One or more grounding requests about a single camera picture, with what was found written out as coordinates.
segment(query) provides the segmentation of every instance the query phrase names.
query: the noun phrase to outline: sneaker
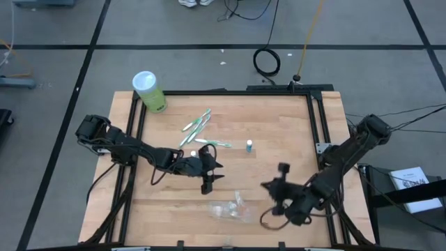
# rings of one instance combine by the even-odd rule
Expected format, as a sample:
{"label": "sneaker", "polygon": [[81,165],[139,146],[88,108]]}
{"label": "sneaker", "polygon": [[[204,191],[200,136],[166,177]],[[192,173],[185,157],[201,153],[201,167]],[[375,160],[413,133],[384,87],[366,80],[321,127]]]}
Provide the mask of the sneaker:
{"label": "sneaker", "polygon": [[181,5],[184,5],[184,6],[189,7],[189,8],[194,7],[194,6],[197,5],[197,1],[196,0],[178,0],[178,2]]}
{"label": "sneaker", "polygon": [[214,2],[214,0],[200,0],[202,6],[208,6],[212,2]]}

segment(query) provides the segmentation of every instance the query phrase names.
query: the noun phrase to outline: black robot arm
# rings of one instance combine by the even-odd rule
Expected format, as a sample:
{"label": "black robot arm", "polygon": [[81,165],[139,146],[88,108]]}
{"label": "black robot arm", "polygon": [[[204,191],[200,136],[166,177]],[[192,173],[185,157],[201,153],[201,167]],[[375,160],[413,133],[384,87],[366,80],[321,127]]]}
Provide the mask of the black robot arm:
{"label": "black robot arm", "polygon": [[[289,165],[279,164],[280,178],[262,183],[275,200],[273,215],[285,215],[295,225],[311,223],[310,212],[313,208],[323,210],[330,203],[341,185],[342,177],[368,151],[375,146],[386,144],[391,135],[390,127],[380,118],[369,115],[357,125],[356,134],[340,146],[329,146],[320,154],[320,172],[313,175],[304,185],[286,182]],[[284,200],[291,199],[290,206]]]}
{"label": "black robot arm", "polygon": [[102,116],[87,115],[76,131],[77,142],[96,154],[107,149],[111,153],[111,161],[119,165],[131,165],[132,156],[141,156],[157,170],[175,175],[201,177],[203,195],[212,191],[214,180],[224,175],[214,175],[215,168],[223,167],[209,153],[206,145],[199,150],[199,158],[183,158],[183,151],[168,148],[155,148],[125,134],[121,129],[111,125]]}

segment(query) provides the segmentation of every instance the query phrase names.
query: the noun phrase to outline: plastic bag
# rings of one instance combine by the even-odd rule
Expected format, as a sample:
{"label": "plastic bag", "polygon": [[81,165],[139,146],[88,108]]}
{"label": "plastic bag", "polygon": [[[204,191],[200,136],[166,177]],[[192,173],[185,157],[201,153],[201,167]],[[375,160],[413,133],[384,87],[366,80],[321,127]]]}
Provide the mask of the plastic bag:
{"label": "plastic bag", "polygon": [[227,220],[240,220],[245,223],[253,221],[252,208],[249,208],[239,191],[235,191],[235,201],[211,201],[209,202],[209,212],[212,216]]}

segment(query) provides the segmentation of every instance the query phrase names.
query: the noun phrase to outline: wooden table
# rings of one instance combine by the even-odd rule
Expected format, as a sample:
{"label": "wooden table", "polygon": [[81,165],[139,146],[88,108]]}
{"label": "wooden table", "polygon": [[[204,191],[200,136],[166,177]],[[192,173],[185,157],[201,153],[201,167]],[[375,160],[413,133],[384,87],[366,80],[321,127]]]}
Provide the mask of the wooden table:
{"label": "wooden table", "polygon": [[[111,124],[126,127],[132,92],[116,92],[110,109]],[[224,168],[218,174],[225,177],[214,182],[209,195],[200,193],[200,178],[166,175],[155,186],[150,185],[153,167],[140,158],[134,185],[126,245],[175,246],[178,240],[186,246],[277,247],[284,241],[287,247],[328,247],[325,218],[313,218],[310,225],[289,224],[281,231],[268,231],[259,224],[259,216],[273,205],[261,182],[278,176],[277,164],[291,164],[288,181],[303,184],[317,172],[314,142],[309,123],[306,98],[301,96],[167,96],[168,108],[161,114],[147,112],[142,140],[157,147],[177,148],[184,139],[181,129],[190,121],[212,109],[212,118],[199,138],[229,142],[231,149],[217,147],[218,162]],[[341,96],[338,92],[323,92],[331,140],[335,144],[348,138],[348,128]],[[316,120],[319,120],[314,102]],[[138,115],[134,122],[136,135]],[[318,122],[319,135],[322,130]],[[246,141],[251,139],[253,150],[247,153]],[[183,149],[185,155],[202,144],[193,142]],[[110,166],[108,155],[99,158],[95,178]],[[108,214],[116,182],[117,168],[94,188],[86,209],[79,241],[84,241]],[[353,169],[347,173],[344,208],[359,230],[374,242],[369,214],[360,177]],[[220,220],[208,212],[210,201],[233,201],[234,191],[252,208],[252,223]],[[266,217],[271,226],[281,225],[286,218]],[[337,239],[341,242],[339,219],[334,218]],[[121,216],[116,226],[121,225]]]}

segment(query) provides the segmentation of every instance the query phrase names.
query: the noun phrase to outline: metal bracket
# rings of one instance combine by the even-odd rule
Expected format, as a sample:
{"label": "metal bracket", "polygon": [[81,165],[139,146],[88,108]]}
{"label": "metal bracket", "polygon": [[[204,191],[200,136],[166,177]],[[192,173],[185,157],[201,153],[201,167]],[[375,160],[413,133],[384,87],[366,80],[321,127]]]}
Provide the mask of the metal bracket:
{"label": "metal bracket", "polygon": [[177,251],[183,251],[184,250],[184,241],[177,241],[176,242],[176,250]]}
{"label": "metal bracket", "polygon": [[316,151],[318,154],[322,154],[329,146],[333,144],[330,143],[316,143]]}
{"label": "metal bracket", "polygon": [[112,248],[111,251],[151,251],[151,247]]}
{"label": "metal bracket", "polygon": [[279,242],[279,251],[285,251],[285,250],[286,250],[285,242],[280,241]]}
{"label": "metal bracket", "polygon": [[321,93],[321,91],[310,91],[309,93],[315,100],[322,101],[322,93]]}

